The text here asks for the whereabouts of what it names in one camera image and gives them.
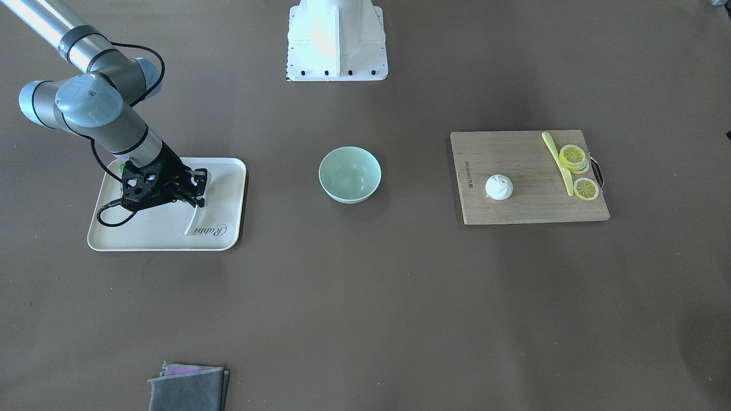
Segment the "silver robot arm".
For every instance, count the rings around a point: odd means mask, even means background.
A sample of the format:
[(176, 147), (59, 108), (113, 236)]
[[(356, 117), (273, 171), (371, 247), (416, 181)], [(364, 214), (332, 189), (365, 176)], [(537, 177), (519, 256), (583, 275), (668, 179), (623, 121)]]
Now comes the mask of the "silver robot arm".
[(120, 161), (121, 198), (114, 206), (130, 212), (175, 202), (202, 208), (208, 171), (186, 166), (135, 112), (137, 104), (160, 91), (163, 59), (128, 57), (124, 44), (107, 39), (63, 1), (6, 1), (5, 6), (81, 72), (24, 86), (18, 101), (26, 118), (85, 138)]

